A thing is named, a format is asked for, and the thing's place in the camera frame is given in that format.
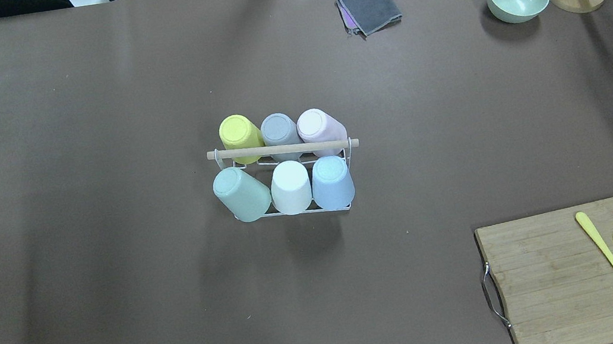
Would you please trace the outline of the pink cup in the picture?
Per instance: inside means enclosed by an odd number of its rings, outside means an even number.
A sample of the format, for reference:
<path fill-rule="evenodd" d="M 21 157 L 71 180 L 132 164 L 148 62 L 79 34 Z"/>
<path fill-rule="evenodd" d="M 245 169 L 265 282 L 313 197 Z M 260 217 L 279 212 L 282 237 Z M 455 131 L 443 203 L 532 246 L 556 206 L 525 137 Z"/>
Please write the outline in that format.
<path fill-rule="evenodd" d="M 296 127 L 299 137 L 306 144 L 348 139 L 345 126 L 317 108 L 302 112 Z"/>

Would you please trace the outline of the green cup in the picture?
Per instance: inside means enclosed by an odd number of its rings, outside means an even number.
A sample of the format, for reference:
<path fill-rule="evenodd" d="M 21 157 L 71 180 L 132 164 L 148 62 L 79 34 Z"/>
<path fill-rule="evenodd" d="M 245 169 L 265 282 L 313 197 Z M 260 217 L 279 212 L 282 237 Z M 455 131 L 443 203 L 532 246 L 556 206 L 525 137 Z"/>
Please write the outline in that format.
<path fill-rule="evenodd" d="M 272 204 L 267 186 L 240 168 L 219 171 L 214 178 L 213 192 L 237 220 L 245 223 L 260 219 Z"/>

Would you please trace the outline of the white cup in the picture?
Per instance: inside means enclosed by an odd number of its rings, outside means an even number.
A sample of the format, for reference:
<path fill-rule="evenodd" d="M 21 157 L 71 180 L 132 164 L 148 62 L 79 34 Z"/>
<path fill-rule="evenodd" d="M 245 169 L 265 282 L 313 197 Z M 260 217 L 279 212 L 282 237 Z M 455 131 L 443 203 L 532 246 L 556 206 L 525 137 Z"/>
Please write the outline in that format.
<path fill-rule="evenodd" d="M 285 215 L 307 210 L 312 189 L 306 167 L 289 160 L 276 165 L 273 172 L 270 189 L 275 208 Z"/>

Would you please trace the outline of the light blue cup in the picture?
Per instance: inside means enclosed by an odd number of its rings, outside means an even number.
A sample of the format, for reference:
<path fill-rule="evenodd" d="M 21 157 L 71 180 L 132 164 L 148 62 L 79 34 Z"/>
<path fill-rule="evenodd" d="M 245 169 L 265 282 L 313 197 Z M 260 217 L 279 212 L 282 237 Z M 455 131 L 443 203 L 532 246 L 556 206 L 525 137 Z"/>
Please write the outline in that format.
<path fill-rule="evenodd" d="M 345 160 L 338 156 L 318 158 L 312 178 L 313 200 L 321 209 L 346 209 L 352 204 L 355 185 Z"/>

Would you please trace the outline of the grey cup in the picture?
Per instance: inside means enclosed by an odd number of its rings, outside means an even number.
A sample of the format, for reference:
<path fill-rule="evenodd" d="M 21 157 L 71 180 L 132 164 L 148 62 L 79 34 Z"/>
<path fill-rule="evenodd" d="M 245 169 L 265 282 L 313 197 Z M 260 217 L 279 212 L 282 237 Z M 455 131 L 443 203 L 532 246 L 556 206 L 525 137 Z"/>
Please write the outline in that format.
<path fill-rule="evenodd" d="M 283 113 L 273 113 L 264 118 L 260 126 L 265 146 L 301 145 L 296 123 Z"/>

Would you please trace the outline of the yellow cup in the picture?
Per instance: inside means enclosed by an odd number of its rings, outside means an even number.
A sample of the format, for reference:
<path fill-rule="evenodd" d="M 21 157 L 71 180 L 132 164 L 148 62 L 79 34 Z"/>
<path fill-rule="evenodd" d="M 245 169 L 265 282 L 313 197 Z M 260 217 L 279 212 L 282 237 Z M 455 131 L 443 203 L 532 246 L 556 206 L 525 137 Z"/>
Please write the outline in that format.
<path fill-rule="evenodd" d="M 258 127 L 243 115 L 234 114 L 223 119 L 219 137 L 227 150 L 265 146 Z"/>

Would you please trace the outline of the grey folded cloth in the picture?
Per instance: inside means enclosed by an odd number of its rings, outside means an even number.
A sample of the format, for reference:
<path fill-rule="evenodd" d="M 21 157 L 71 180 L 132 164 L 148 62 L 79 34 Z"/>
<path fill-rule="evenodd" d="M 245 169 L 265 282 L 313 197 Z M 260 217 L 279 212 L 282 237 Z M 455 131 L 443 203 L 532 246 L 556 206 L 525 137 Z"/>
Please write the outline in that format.
<path fill-rule="evenodd" d="M 394 0 L 336 0 L 340 18 L 348 34 L 369 37 L 378 30 L 402 20 Z"/>

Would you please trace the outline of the yellow plastic knife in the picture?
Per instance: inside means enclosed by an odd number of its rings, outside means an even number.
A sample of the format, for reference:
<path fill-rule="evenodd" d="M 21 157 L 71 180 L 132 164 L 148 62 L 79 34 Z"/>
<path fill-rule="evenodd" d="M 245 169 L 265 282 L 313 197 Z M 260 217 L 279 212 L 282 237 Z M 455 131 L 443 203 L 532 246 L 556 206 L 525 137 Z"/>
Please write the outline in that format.
<path fill-rule="evenodd" d="M 589 218 L 589 215 L 583 211 L 577 211 L 574 214 L 574 219 L 580 225 L 581 229 L 586 232 L 587 236 L 592 239 L 593 243 L 596 244 L 596 247 L 599 249 L 601 254 L 603 254 L 605 259 L 609 261 L 609 264 L 613 268 L 613 252 L 611 252 L 602 235 Z"/>

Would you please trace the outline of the bamboo cutting board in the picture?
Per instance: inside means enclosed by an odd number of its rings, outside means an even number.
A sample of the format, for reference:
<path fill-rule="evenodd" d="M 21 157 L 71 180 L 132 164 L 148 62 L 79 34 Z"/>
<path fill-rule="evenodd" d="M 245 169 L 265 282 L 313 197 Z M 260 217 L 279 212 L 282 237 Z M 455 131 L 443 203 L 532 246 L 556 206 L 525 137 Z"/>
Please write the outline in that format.
<path fill-rule="evenodd" d="M 613 197 L 475 232 L 514 344 L 613 343 L 613 268 L 578 212 L 613 252 Z"/>

